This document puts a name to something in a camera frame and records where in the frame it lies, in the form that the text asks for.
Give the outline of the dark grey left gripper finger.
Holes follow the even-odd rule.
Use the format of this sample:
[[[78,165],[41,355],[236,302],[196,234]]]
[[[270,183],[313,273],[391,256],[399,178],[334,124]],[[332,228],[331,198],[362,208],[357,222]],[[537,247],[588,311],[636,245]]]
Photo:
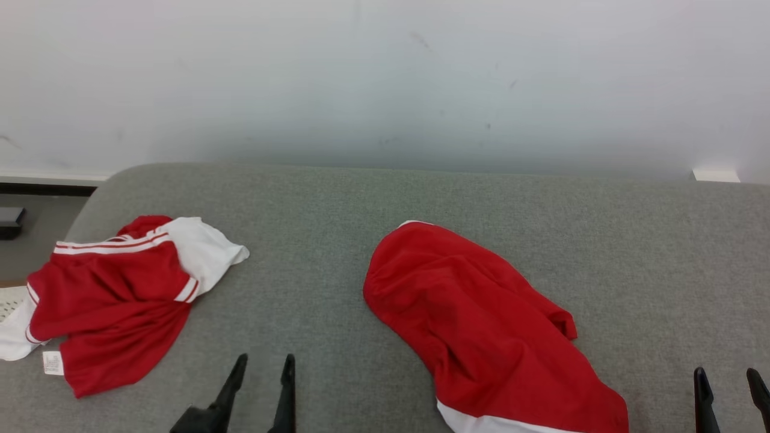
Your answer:
[[[296,359],[287,354],[280,378],[281,393],[270,433],[296,432]]]
[[[171,432],[226,432],[247,369],[248,355],[241,354],[214,402],[206,408],[190,406],[176,421]]]

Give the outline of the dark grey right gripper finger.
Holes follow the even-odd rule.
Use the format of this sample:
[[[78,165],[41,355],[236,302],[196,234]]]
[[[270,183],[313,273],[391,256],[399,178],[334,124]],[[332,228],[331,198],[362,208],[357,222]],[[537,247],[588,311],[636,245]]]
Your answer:
[[[714,393],[703,367],[694,372],[695,389],[695,431],[697,433],[720,433],[720,427],[713,409]]]
[[[765,431],[770,431],[770,394],[768,387],[759,374],[758,370],[754,368],[747,369],[747,381],[751,397],[753,398],[753,404],[758,408]]]

